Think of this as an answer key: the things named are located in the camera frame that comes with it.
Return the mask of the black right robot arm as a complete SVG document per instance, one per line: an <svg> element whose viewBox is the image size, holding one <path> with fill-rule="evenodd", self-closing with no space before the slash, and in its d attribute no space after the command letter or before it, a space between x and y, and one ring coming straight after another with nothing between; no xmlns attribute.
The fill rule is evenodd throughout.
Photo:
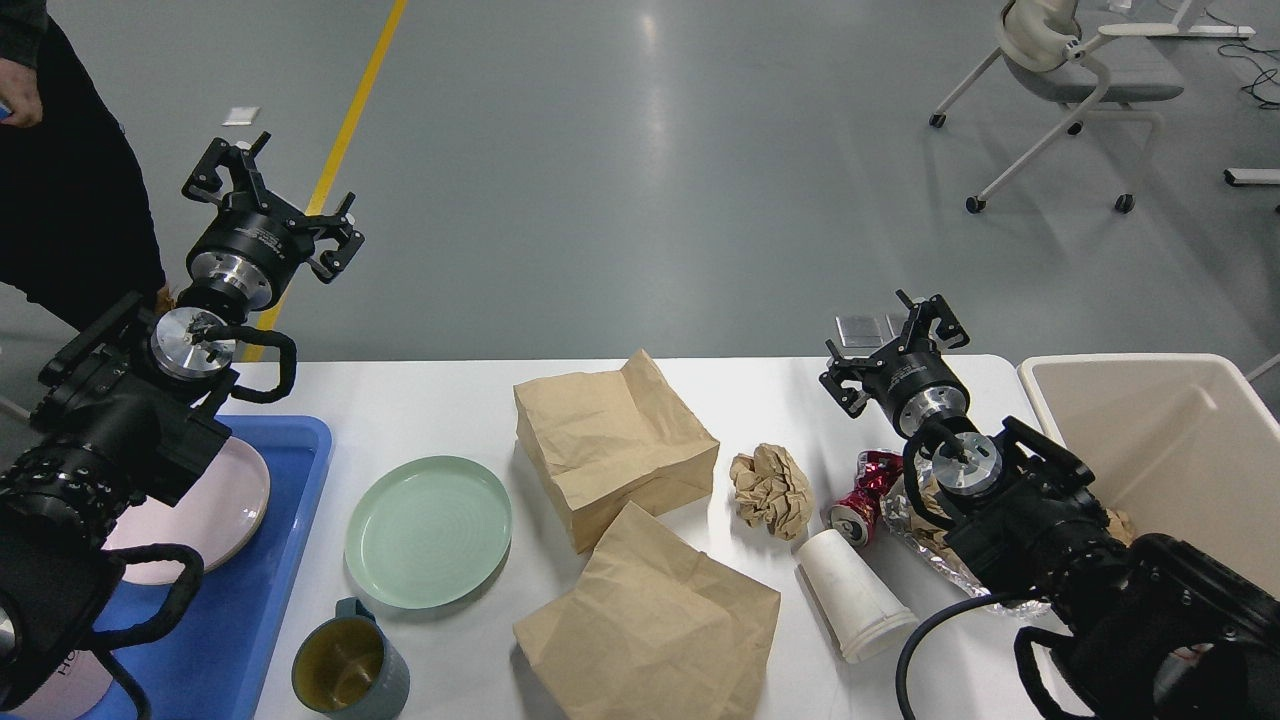
<svg viewBox="0 0 1280 720"><path fill-rule="evenodd" d="M970 609L1038 601L1068 626L1024 626L1014 639L1020 682L1043 719L1068 712L1042 680L1038 646L1093 719L1275 719L1277 601L1185 541L1115 538L1089 492L1093 471L1024 421L1007 416L998 434L980 433L942 357L969 334L940 295L899 300L901 331L873 354L827 342L820 383L851 418L879 405L905 442L910 505L986 588L909 635L895 671L901 715L914 715L908 669L933 628Z"/></svg>

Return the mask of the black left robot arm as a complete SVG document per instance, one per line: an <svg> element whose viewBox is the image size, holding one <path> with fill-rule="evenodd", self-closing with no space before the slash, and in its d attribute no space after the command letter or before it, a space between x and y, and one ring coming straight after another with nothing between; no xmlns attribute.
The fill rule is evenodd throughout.
<svg viewBox="0 0 1280 720"><path fill-rule="evenodd" d="M197 594L202 556L186 544L108 550L122 514L178 503L230 437L236 398L274 404L294 388L298 354L248 323L275 307L300 266L332 283L365 237L347 193L307 214L269 191L250 146L215 138L183 195L218 213L187 258L191 283L166 313L128 293L41 370L29 415L42 441L3 474L3 708L24 703L74 651L105 666L141 719L152 715L120 648L173 632Z"/></svg>

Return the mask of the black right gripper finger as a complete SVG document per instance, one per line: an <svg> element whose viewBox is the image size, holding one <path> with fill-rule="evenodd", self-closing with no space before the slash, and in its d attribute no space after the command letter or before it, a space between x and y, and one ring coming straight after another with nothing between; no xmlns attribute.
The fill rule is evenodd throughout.
<svg viewBox="0 0 1280 720"><path fill-rule="evenodd" d="M908 309L908 318L893 342L899 354L941 352L943 348L960 348L972 342L970 336L940 293L915 300L910 299L904 290L897 290L895 295Z"/></svg>
<svg viewBox="0 0 1280 720"><path fill-rule="evenodd" d="M826 341L826 347L829 360L819 374L819 383L850 418L856 419L870 397L861 383L879 370L879 361L874 357L846 357L832 340Z"/></svg>

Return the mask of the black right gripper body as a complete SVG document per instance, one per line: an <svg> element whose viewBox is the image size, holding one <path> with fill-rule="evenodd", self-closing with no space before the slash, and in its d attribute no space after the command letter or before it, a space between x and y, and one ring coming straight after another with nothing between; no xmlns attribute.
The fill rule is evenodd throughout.
<svg viewBox="0 0 1280 720"><path fill-rule="evenodd" d="M893 430L914 437L928 420L965 416L970 393L929 340L887 343L870 355L863 389L879 405Z"/></svg>

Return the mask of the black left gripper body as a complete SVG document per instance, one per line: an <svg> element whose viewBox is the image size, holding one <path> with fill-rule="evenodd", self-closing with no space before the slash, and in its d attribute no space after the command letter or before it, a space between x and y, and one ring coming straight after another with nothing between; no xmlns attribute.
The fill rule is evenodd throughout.
<svg viewBox="0 0 1280 720"><path fill-rule="evenodd" d="M186 197L218 206L186 260L188 296L278 299L314 252L314 232L305 227L302 213L265 188L246 186L216 199L188 186Z"/></svg>

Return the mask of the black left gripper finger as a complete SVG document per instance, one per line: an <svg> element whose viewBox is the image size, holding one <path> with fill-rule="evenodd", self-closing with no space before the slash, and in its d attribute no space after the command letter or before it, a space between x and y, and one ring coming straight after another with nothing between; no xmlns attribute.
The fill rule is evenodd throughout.
<svg viewBox="0 0 1280 720"><path fill-rule="evenodd" d="M182 195L197 202L227 205L227 197L246 193L253 208L270 208L266 186L256 167L256 158L270 138L270 132L262 132L247 147L214 138L184 182ZM218 174L220 169L229 173L230 192L221 191L223 179Z"/></svg>
<svg viewBox="0 0 1280 720"><path fill-rule="evenodd" d="M303 259L324 284L334 282L364 245L365 236L355 227L349 214L355 201L355 192L348 192L333 214L296 219L296 233L303 238Z"/></svg>

